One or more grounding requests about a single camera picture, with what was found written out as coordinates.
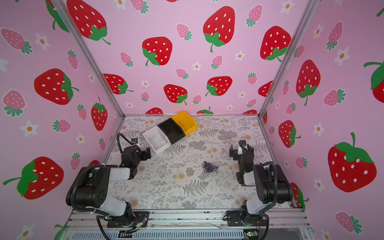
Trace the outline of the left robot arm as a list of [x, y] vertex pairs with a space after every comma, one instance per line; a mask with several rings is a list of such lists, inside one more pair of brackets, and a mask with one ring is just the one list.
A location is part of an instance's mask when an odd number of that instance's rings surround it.
[[66, 196], [66, 203], [76, 212], [97, 213], [97, 222], [108, 222], [108, 228], [130, 228], [137, 231], [147, 225], [149, 212], [134, 213], [132, 205], [108, 194], [109, 185], [118, 181], [133, 180], [139, 164], [151, 158], [150, 148], [141, 150], [138, 140], [129, 141], [117, 134], [122, 161], [120, 165], [94, 165], [83, 167]]

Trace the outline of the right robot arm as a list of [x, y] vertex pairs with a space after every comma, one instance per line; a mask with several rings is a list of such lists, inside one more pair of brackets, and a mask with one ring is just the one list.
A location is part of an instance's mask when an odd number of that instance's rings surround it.
[[293, 190], [279, 165], [274, 162], [255, 164], [255, 150], [245, 140], [239, 148], [230, 147], [229, 156], [238, 162], [238, 183], [243, 187], [255, 187], [257, 195], [244, 201], [238, 211], [227, 211], [226, 221], [230, 227], [268, 225], [266, 212], [276, 204], [290, 202]]

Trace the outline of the white plastic bin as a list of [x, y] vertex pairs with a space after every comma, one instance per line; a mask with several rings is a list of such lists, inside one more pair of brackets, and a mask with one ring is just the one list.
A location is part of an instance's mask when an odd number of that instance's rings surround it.
[[143, 136], [155, 154], [160, 154], [171, 146], [170, 140], [157, 125], [144, 132]]

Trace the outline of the black plastic bin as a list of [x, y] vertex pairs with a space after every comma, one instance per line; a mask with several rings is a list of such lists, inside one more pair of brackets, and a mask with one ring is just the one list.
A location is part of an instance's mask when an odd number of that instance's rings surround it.
[[178, 125], [172, 118], [158, 124], [158, 127], [167, 136], [171, 145], [185, 137], [185, 133], [181, 126]]

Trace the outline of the yellow plastic bin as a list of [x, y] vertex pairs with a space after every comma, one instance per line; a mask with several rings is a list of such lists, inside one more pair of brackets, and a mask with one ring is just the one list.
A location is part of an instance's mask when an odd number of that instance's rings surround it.
[[185, 111], [172, 116], [172, 119], [182, 128], [186, 136], [198, 128], [196, 120]]

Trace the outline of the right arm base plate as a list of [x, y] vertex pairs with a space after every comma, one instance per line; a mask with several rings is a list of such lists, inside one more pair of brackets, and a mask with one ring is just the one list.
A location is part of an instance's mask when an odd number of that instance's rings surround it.
[[227, 211], [222, 219], [230, 227], [266, 227], [269, 225], [268, 215], [250, 215], [240, 210]]

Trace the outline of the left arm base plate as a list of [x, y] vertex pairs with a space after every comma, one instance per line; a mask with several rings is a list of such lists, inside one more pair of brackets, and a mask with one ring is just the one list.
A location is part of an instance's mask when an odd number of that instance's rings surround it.
[[108, 220], [108, 228], [145, 228], [149, 220], [150, 212], [135, 211], [120, 217], [111, 217]]

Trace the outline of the aluminium frame rail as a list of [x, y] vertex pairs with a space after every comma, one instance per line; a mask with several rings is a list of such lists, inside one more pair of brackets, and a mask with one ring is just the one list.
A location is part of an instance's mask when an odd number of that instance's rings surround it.
[[111, 240], [314, 240], [313, 229], [300, 209], [272, 209], [268, 220], [254, 226], [238, 223], [231, 227], [226, 209], [149, 210], [149, 219], [137, 232], [128, 228], [108, 228]]

